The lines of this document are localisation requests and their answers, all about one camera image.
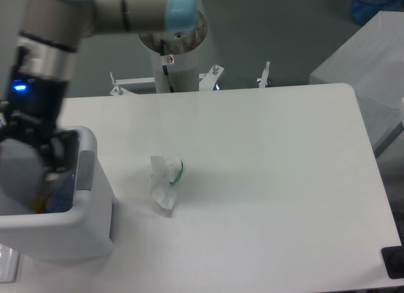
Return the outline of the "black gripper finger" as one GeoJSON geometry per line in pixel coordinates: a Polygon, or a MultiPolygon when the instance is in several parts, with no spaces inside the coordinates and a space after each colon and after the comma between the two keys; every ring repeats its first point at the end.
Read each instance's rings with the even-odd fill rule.
{"type": "Polygon", "coordinates": [[[68,174],[75,170],[78,148],[78,133],[75,130],[57,130],[39,148],[44,171],[34,197],[35,208],[45,208],[68,174]]]}

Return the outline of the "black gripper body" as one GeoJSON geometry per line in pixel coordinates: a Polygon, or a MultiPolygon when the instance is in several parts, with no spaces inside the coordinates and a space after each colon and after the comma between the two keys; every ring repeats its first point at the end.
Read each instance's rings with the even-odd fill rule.
{"type": "Polygon", "coordinates": [[[6,97],[1,101],[6,121],[1,141],[14,139],[34,148],[50,148],[68,82],[28,73],[23,69],[27,60],[28,49],[18,46],[6,97]]]}

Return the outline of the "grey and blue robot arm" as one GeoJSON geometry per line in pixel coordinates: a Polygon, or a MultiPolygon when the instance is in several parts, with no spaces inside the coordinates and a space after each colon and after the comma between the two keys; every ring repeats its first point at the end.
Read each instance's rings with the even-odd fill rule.
{"type": "Polygon", "coordinates": [[[38,164],[9,176],[3,191],[31,212],[52,195],[52,179],[76,165],[78,133],[57,127],[82,38],[111,32],[187,32],[196,0],[28,0],[1,101],[1,141],[32,149],[38,164]]]}

